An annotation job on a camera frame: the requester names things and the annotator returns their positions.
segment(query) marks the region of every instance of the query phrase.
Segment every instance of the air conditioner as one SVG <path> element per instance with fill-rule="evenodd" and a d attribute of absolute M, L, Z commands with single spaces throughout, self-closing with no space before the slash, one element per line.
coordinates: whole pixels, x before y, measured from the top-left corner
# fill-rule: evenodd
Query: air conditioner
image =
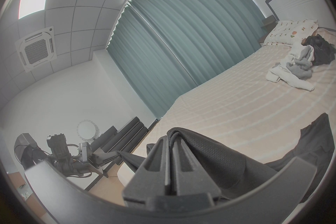
<path fill-rule="evenodd" d="M 56 59 L 54 27 L 26 35 L 15 42 L 15 47 L 26 72 Z"/>

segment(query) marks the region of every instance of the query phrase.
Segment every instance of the headboard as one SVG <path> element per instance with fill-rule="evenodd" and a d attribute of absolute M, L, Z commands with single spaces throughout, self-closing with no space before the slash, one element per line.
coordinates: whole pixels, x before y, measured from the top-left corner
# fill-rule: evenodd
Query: headboard
<path fill-rule="evenodd" d="M 336 31 L 336 22 L 325 0 L 266 0 L 276 20 L 317 19 L 318 26 Z"/>

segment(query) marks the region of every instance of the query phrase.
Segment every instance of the smoke detector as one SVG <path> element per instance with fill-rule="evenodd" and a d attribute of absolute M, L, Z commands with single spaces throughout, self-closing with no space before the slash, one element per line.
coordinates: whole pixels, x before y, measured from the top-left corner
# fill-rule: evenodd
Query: smoke detector
<path fill-rule="evenodd" d="M 26 72 L 56 59 L 54 27 L 26 35 L 15 42 L 15 47 Z"/>

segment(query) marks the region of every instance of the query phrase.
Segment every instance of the bed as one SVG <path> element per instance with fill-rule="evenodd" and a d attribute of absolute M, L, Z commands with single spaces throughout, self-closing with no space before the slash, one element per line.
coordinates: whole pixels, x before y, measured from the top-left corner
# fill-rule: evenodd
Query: bed
<path fill-rule="evenodd" d="M 331 14 L 326 17 L 325 9 L 328 7 L 324 0 L 266 2 L 277 19 L 300 20 L 302 18 L 288 16 L 302 16 L 302 12 L 306 12 L 307 16 L 308 10 L 311 10 L 319 26 L 336 29 Z M 297 15 L 287 12 L 293 6 Z M 282 158 L 292 150 L 300 138 L 300 129 L 322 113 L 329 115 L 335 136 L 336 60 L 329 65 L 313 67 L 313 76 L 309 79 L 314 85 L 312 92 L 290 87 L 282 80 L 278 83 L 266 81 L 268 69 L 284 58 L 290 49 L 280 44 L 264 45 L 229 70 L 183 94 L 133 153 L 146 157 L 147 144 L 157 142 L 172 127 L 183 127 L 267 163 Z M 123 185 L 133 175 L 125 164 L 118 171 Z"/>

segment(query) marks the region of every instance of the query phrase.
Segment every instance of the teal curtain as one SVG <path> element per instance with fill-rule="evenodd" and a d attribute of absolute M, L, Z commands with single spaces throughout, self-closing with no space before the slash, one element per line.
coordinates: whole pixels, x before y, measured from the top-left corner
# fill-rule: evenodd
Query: teal curtain
<path fill-rule="evenodd" d="M 262 19 L 252 0 L 130 0 L 107 50 L 160 118 L 180 95 L 257 51 Z"/>

